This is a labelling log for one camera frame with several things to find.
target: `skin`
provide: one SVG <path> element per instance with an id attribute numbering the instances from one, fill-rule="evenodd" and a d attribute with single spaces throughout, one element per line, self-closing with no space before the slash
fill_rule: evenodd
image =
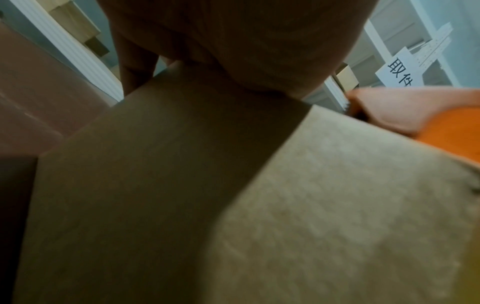
<path id="1" fill-rule="evenodd" d="M 302 98 L 341 63 L 377 0 L 98 0 L 127 95 L 159 56 L 221 66 L 257 91 Z"/>

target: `orange sleeve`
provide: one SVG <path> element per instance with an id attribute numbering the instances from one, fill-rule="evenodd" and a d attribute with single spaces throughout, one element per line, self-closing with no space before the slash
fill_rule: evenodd
<path id="1" fill-rule="evenodd" d="M 437 114 L 415 139 L 480 163 L 480 108 L 457 108 Z"/>

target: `white paper sign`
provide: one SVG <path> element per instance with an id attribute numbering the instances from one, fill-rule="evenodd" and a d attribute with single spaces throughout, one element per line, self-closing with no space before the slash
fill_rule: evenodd
<path id="1" fill-rule="evenodd" d="M 386 87 L 390 88 L 424 86 L 418 61 L 407 48 L 393 56 L 375 74 Z"/>

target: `reddish-brown surface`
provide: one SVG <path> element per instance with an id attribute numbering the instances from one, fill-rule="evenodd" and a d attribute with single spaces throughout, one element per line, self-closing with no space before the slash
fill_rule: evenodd
<path id="1" fill-rule="evenodd" d="M 0 156 L 51 149 L 109 107 L 74 71 L 0 23 Z"/>

